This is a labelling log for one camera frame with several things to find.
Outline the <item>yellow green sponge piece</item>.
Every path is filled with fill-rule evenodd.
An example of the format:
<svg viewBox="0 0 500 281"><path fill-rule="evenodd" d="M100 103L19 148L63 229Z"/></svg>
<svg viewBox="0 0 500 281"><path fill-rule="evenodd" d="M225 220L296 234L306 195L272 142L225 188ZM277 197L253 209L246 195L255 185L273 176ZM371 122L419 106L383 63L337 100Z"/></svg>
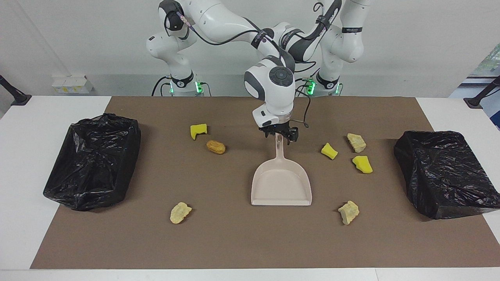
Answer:
<svg viewBox="0 0 500 281"><path fill-rule="evenodd" d="M339 154L328 142L320 150L320 153L327 156L331 160L334 160L336 156Z"/></svg>
<svg viewBox="0 0 500 281"><path fill-rule="evenodd" d="M363 174L371 174L373 168L370 165L369 158L367 155L357 155L352 159L352 163L355 165L356 169L361 171Z"/></svg>

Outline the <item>beige plastic dustpan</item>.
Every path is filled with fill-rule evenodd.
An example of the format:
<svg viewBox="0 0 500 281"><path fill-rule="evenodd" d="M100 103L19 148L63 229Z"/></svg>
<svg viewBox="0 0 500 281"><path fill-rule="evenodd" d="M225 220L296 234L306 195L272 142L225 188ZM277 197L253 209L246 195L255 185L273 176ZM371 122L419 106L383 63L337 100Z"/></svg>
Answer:
<svg viewBox="0 0 500 281"><path fill-rule="evenodd" d="M252 178L253 206L310 206L311 184L305 169L284 156L284 141L275 135L275 158L263 162Z"/></svg>

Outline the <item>brown oval bread roll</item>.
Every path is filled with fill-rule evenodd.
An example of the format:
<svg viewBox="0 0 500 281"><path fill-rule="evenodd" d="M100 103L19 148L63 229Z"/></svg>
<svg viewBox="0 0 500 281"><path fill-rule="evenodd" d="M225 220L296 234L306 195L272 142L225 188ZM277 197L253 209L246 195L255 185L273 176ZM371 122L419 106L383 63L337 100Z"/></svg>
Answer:
<svg viewBox="0 0 500 281"><path fill-rule="evenodd" d="M225 144L212 139L206 143L206 147L209 151L216 153L218 155L222 155L226 151Z"/></svg>

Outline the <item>beige croissant piece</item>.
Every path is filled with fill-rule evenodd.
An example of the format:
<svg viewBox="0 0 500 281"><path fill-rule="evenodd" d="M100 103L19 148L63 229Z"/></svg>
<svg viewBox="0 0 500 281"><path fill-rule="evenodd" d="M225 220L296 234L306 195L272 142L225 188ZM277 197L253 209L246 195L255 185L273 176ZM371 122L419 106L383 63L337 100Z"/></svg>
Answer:
<svg viewBox="0 0 500 281"><path fill-rule="evenodd" d="M367 144L361 135L348 133L347 138L355 153L361 153L366 149Z"/></svg>
<svg viewBox="0 0 500 281"><path fill-rule="evenodd" d="M344 225L349 225L359 215L359 207L350 200L337 211L341 214Z"/></svg>

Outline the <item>notched yellow sponge piece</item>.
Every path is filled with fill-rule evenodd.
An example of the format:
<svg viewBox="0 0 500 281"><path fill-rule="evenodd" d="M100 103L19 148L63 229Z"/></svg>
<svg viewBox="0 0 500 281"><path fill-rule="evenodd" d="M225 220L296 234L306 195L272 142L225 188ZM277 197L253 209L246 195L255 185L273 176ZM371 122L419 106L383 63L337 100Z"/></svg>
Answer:
<svg viewBox="0 0 500 281"><path fill-rule="evenodd" d="M205 135L208 133L208 126L206 123L195 124L190 126L190 135L193 140L196 140L197 135Z"/></svg>

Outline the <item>bin covered by black bag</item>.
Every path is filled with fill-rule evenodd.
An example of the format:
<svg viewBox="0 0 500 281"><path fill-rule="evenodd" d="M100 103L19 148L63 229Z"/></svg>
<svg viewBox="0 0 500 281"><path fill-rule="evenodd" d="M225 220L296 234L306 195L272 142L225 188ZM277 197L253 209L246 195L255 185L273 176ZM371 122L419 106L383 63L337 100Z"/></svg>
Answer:
<svg viewBox="0 0 500 281"><path fill-rule="evenodd" d="M461 133L405 131L393 153L406 196L430 219L454 219L500 210L500 193Z"/></svg>

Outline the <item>open bin with black bag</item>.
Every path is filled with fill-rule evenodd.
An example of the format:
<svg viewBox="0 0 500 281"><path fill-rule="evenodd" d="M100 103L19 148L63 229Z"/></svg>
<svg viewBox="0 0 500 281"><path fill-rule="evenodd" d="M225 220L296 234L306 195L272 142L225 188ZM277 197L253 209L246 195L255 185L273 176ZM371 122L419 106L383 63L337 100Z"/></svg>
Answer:
<svg viewBox="0 0 500 281"><path fill-rule="evenodd" d="M125 198L140 145L135 119L105 113L71 124L43 195L76 211L114 206Z"/></svg>

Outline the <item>brown table mat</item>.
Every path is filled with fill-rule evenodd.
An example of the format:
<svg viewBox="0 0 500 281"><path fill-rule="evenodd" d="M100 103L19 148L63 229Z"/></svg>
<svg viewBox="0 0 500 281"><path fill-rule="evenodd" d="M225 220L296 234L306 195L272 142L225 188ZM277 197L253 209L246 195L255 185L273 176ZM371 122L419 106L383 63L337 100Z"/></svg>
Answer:
<svg viewBox="0 0 500 281"><path fill-rule="evenodd" d="M311 181L311 206L252 206L256 168L274 140L257 129L254 98L113 97L106 112L139 121L141 148L124 201L88 212L59 207L33 269L266 267L498 267L484 217L428 219L405 194L393 146L407 130L431 130L414 98L313 98L286 157ZM206 123L193 140L190 126ZM347 134L367 146L355 153ZM222 142L222 155L207 149ZM334 160L320 153L329 143ZM363 174L352 163L367 155ZM344 225L348 201L359 215ZM191 213L170 222L179 202Z"/></svg>

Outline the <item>pale yellow bread chunk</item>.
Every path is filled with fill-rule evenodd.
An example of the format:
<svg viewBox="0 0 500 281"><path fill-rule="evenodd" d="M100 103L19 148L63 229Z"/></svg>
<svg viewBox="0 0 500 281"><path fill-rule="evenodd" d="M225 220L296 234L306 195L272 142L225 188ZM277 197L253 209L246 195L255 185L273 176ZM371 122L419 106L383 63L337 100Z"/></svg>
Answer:
<svg viewBox="0 0 500 281"><path fill-rule="evenodd" d="M192 208L185 202L177 203L170 211L170 222L180 224L192 211Z"/></svg>

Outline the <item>window with green foliage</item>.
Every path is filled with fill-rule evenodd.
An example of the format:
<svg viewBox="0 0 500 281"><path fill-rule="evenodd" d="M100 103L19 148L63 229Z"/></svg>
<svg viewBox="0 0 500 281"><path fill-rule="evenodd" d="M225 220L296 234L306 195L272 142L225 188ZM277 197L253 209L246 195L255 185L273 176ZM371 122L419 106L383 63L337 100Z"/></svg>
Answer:
<svg viewBox="0 0 500 281"><path fill-rule="evenodd" d="M471 72L471 77L495 78L500 75L500 43Z"/></svg>

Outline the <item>white wall socket box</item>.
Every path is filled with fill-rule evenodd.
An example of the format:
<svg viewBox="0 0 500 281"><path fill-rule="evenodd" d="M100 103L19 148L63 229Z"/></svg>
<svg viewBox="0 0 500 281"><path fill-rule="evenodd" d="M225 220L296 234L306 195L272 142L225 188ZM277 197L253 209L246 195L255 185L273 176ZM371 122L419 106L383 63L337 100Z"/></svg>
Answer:
<svg viewBox="0 0 500 281"><path fill-rule="evenodd" d="M52 88L57 94L90 94L94 91L86 75L53 76Z"/></svg>

